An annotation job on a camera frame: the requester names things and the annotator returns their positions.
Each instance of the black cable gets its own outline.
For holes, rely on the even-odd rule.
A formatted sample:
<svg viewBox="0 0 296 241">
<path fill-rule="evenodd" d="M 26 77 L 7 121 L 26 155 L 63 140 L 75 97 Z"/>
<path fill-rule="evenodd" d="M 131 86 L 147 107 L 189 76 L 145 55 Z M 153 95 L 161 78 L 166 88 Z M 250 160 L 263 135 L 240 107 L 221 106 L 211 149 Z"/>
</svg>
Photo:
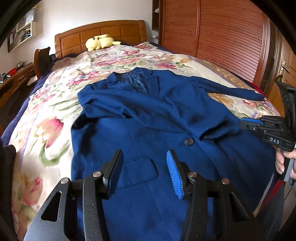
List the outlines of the black cable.
<svg viewBox="0 0 296 241">
<path fill-rule="evenodd" d="M 287 197 L 289 196 L 291 190 L 294 188 L 294 184 L 295 184 L 295 182 L 296 182 L 296 179 L 293 179 L 292 187 L 290 188 L 290 190 L 289 190 L 287 196 L 285 197 L 285 199 L 284 199 L 284 203 L 280 206 L 279 211 L 278 211 L 278 213 L 277 213 L 277 215 L 276 215 L 276 217 L 275 217 L 275 219 L 274 219 L 274 221 L 273 221 L 273 223 L 272 223 L 272 226 L 270 227 L 270 230 L 269 230 L 269 233 L 268 233 L 268 236 L 267 236 L 267 240 L 268 240 L 268 238 L 269 238 L 269 235 L 270 235 L 270 232 L 271 232 L 271 230 L 272 230 L 272 227 L 273 227 L 273 225 L 274 225 L 274 223 L 275 223 L 275 221 L 276 221 L 276 219 L 277 219 L 277 217 L 278 217 L 278 215 L 279 215 L 279 213 L 280 213 L 282 207 L 283 207 L 284 204 L 285 204 L 285 201 L 286 201 Z"/>
</svg>

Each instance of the white wall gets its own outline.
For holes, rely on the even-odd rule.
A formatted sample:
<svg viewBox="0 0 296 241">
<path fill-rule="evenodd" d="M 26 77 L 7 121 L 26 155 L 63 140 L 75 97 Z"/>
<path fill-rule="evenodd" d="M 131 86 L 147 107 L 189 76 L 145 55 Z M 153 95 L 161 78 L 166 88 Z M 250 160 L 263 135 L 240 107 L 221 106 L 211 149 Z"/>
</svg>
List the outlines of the white wall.
<svg viewBox="0 0 296 241">
<path fill-rule="evenodd" d="M 0 72 L 8 72 L 20 61 L 33 62 L 37 48 L 51 47 L 55 53 L 54 36 L 67 30 L 108 20 L 139 20 L 146 23 L 147 38 L 152 41 L 157 32 L 151 30 L 152 0 L 42 0 L 38 4 L 36 21 L 38 36 L 7 53 L 7 43 L 0 48 Z"/>
</svg>

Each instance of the human hand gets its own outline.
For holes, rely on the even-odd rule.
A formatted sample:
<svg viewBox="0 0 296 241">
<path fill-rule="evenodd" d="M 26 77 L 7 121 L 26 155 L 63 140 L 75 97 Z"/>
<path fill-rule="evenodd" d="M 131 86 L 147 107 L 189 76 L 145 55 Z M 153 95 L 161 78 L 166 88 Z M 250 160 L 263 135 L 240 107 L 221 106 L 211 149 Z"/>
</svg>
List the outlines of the human hand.
<svg viewBox="0 0 296 241">
<path fill-rule="evenodd" d="M 276 171 L 279 174 L 283 174 L 284 172 L 284 158 L 293 158 L 296 159 L 296 149 L 294 149 L 292 152 L 284 151 L 284 156 L 281 154 L 281 149 L 276 148 Z M 296 161 L 294 161 L 292 171 L 290 173 L 290 178 L 296 178 Z"/>
</svg>

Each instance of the wooden chair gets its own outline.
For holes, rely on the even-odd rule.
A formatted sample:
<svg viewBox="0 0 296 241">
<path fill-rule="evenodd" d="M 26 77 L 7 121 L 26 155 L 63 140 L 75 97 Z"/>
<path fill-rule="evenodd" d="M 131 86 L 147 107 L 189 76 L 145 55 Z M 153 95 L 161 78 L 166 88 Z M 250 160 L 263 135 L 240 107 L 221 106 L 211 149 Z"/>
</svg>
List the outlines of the wooden chair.
<svg viewBox="0 0 296 241">
<path fill-rule="evenodd" d="M 34 54 L 34 69 L 37 79 L 46 73 L 49 67 L 49 51 L 50 47 L 45 49 L 36 49 Z"/>
</svg>

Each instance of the wooden desk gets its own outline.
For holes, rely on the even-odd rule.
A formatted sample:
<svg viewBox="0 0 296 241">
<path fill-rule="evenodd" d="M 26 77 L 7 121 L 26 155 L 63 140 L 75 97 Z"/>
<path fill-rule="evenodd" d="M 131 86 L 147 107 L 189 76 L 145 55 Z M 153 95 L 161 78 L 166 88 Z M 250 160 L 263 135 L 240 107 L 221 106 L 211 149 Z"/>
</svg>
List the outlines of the wooden desk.
<svg viewBox="0 0 296 241">
<path fill-rule="evenodd" d="M 0 108 L 23 83 L 28 82 L 35 75 L 34 63 L 31 62 L 0 85 Z"/>
</svg>

